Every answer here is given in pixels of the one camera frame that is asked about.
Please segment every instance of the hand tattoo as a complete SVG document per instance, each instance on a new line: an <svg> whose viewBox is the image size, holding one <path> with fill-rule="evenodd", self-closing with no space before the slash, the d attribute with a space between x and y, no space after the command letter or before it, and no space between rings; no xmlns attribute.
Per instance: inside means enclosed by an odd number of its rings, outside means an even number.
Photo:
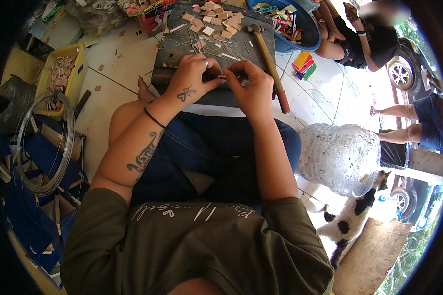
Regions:
<svg viewBox="0 0 443 295"><path fill-rule="evenodd" d="M128 164L127 168L128 170L135 169L136 171L143 173L146 167L148 166L149 160L151 160L151 157L154 155L154 151L156 150L156 146L153 144L154 139L156 138L156 132L152 131L149 133L149 136L152 137L151 142L149 142L148 146L144 148L144 150L141 151L141 153L136 157L136 165L135 164Z"/></svg>
<svg viewBox="0 0 443 295"><path fill-rule="evenodd" d="M177 94L177 98L180 99L181 101L185 102L186 96L190 96L191 93L193 93L193 94L197 93L197 91L195 91L195 90L189 90L190 87L192 87L192 84L189 87L184 88L183 93Z"/></svg>

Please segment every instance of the black and white cat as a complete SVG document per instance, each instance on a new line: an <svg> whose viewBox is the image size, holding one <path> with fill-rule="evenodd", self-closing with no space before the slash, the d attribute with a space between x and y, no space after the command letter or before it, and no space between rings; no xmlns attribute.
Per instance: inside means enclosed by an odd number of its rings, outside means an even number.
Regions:
<svg viewBox="0 0 443 295"><path fill-rule="evenodd" d="M379 171L378 178L373 187L360 198L348 198L340 215L328 213L327 206L323 208L324 216L328 224L317 229L319 236L326 236L336 242L330 262L338 270L338 261L346 246L362 232L367 221L369 210L376 200L374 194L377 191L387 189L387 177L390 172Z"/></svg>

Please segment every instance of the left hand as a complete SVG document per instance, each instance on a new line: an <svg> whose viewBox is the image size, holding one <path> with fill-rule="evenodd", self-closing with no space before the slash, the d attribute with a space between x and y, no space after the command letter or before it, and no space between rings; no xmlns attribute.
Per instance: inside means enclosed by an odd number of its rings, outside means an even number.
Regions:
<svg viewBox="0 0 443 295"><path fill-rule="evenodd" d="M351 22L356 31L364 31L363 23L356 10L346 9L346 18Z"/></svg>
<svg viewBox="0 0 443 295"><path fill-rule="evenodd" d="M220 65L214 58L207 58L201 53L184 56L176 73L172 76L164 96L171 99L175 98L184 105L189 105L225 82L225 80L219 78L205 83L202 82L202 74L205 71L215 77L223 74Z"/></svg>

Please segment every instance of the yellow plastic crate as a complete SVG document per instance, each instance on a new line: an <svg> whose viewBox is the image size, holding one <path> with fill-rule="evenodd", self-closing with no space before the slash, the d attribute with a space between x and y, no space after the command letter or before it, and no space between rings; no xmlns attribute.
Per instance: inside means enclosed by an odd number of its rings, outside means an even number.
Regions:
<svg viewBox="0 0 443 295"><path fill-rule="evenodd" d="M62 57L77 56L75 67L72 69L69 81L67 82L65 95L69 98L72 106L75 107L77 103L79 103L79 95L80 95L80 90L82 88L83 79L85 78L85 74L87 73L87 68L89 67L89 64L83 54L84 49L85 48L83 44L69 45L60 48L58 50L54 50L47 57L46 64L44 65L44 68L41 71L40 81L38 82L38 88L36 89L36 95L34 97L35 101L46 93L47 78L51 73L52 67L56 64L56 59L59 56ZM42 108L43 105L44 102L42 103L41 108L40 107L36 108L36 110L34 111L35 114L58 117L64 111L64 106L62 106L60 110L47 110Z"/></svg>

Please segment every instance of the hammer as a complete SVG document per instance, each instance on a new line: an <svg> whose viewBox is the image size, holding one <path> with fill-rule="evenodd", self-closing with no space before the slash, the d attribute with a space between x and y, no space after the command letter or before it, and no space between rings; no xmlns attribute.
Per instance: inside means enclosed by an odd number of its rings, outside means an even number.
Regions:
<svg viewBox="0 0 443 295"><path fill-rule="evenodd" d="M287 114L288 112L290 112L289 102L287 101L287 96L285 95L284 88L282 87L279 74L277 74L276 65L274 64L271 54L269 53L266 43L264 42L263 36L261 35L261 32L263 32L264 30L264 28L261 28L258 25L250 25L245 27L245 32L252 32L254 34L254 37L256 38L257 44L261 48L261 52L263 53L263 56L267 63L267 68L269 69L272 78L274 78L274 87L277 91L277 97L279 98L281 110L284 114Z"/></svg>

